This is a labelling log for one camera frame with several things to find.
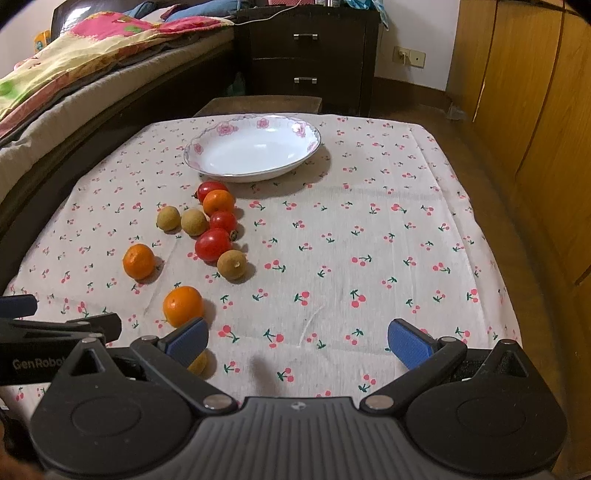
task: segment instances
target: power outlet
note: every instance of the power outlet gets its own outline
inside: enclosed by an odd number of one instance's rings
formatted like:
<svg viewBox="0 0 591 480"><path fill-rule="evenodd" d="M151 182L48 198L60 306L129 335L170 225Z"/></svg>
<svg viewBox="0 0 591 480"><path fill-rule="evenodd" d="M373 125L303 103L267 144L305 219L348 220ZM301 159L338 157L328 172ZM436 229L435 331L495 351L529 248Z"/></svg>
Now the power outlet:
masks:
<svg viewBox="0 0 591 480"><path fill-rule="evenodd" d="M410 64L410 49L398 46L394 47L392 61L396 63Z"/></svg>
<svg viewBox="0 0 591 480"><path fill-rule="evenodd" d="M408 62L413 67L425 68L425 52L418 50L410 50L408 54Z"/></svg>

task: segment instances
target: white wall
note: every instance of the white wall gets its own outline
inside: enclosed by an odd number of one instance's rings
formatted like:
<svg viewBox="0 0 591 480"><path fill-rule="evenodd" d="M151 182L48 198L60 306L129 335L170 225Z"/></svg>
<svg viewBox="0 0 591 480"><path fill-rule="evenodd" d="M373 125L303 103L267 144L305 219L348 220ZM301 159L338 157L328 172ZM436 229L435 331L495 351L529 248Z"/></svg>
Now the white wall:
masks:
<svg viewBox="0 0 591 480"><path fill-rule="evenodd" d="M460 0L384 0L390 30L378 44L375 76L445 90ZM426 53L425 68L392 61L394 46Z"/></svg>
<svg viewBox="0 0 591 480"><path fill-rule="evenodd" d="M64 0L35 0L0 30L0 78L35 54L33 38L51 28L53 9Z"/></svg>

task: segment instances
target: tangerine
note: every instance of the tangerine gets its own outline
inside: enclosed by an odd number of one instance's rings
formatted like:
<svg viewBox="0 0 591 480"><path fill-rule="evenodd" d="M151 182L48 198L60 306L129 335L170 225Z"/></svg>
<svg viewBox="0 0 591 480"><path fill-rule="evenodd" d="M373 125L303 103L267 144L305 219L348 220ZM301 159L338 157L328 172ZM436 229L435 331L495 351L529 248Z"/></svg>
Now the tangerine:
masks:
<svg viewBox="0 0 591 480"><path fill-rule="evenodd" d="M203 211L212 216L216 212L230 212L234 210L234 197L226 190L212 190L203 199Z"/></svg>
<svg viewBox="0 0 591 480"><path fill-rule="evenodd" d="M166 321L178 328L191 319L203 316L203 298L196 288L178 287L166 295L162 311Z"/></svg>
<svg viewBox="0 0 591 480"><path fill-rule="evenodd" d="M156 266L154 252L144 244L135 244L123 256L123 270L134 280L149 277Z"/></svg>

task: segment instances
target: pillow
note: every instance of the pillow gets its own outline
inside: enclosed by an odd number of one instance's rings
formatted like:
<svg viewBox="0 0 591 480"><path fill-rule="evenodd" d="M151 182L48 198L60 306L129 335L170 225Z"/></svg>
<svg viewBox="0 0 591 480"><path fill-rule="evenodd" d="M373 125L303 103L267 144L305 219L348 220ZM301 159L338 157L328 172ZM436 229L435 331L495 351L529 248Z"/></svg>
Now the pillow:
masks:
<svg viewBox="0 0 591 480"><path fill-rule="evenodd" d="M123 12L123 14L131 18L142 18L152 13L154 10L156 10L155 2L141 2L133 10L127 10L127 12Z"/></svg>
<svg viewBox="0 0 591 480"><path fill-rule="evenodd" d="M166 21L166 19L171 14L176 12L180 6L181 6L180 4L177 4L177 5L173 5L171 7L159 8L157 10L154 10L152 13L146 15L145 17L142 17L142 21L143 22L150 22L150 23L162 23L162 22Z"/></svg>
<svg viewBox="0 0 591 480"><path fill-rule="evenodd" d="M167 18L167 22L180 20L186 17L228 17L236 13L240 8L241 0L212 0L201 5L186 8L173 13Z"/></svg>

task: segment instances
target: black handle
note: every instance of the black handle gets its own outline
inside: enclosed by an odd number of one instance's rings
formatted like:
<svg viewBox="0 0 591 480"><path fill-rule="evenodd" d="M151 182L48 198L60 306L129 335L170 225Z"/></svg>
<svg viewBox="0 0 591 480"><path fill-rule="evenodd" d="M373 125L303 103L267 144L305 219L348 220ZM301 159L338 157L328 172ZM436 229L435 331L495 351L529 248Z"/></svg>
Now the black handle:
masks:
<svg viewBox="0 0 591 480"><path fill-rule="evenodd" d="M318 40L318 33L294 33L294 40L301 38L310 38L312 40Z"/></svg>

